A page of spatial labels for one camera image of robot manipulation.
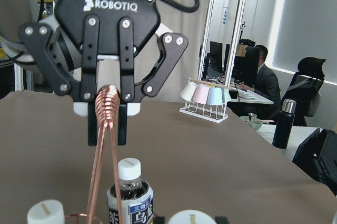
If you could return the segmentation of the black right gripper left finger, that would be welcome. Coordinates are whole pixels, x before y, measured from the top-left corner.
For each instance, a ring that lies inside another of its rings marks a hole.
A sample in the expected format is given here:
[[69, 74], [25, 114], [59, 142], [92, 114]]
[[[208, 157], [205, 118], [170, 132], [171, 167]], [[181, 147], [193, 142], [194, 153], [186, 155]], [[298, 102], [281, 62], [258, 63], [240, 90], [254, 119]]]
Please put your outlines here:
[[56, 44], [62, 33], [57, 21], [48, 24], [45, 21], [23, 24], [18, 35], [35, 64], [47, 79], [49, 85], [59, 96], [69, 95], [74, 102], [87, 103], [85, 116], [88, 117], [88, 145], [97, 145], [97, 122], [94, 109], [97, 82], [96, 67], [98, 55], [98, 35], [100, 20], [89, 15], [83, 20], [83, 43], [75, 51], [80, 54], [82, 68], [81, 80], [74, 79], [61, 64]]

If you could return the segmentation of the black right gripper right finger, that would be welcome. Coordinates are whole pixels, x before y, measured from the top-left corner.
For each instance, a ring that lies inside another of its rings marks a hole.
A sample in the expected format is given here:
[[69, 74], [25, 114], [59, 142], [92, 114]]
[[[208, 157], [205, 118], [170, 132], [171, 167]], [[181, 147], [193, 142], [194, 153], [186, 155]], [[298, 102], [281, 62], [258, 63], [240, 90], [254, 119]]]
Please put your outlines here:
[[118, 23], [118, 55], [120, 62], [120, 106], [118, 111], [118, 145], [126, 144], [127, 118], [140, 112], [140, 103], [146, 96], [155, 97], [175, 65], [185, 52], [189, 41], [186, 36], [172, 32], [160, 24], [155, 34], [160, 56], [149, 74], [134, 82], [134, 27], [129, 17]]

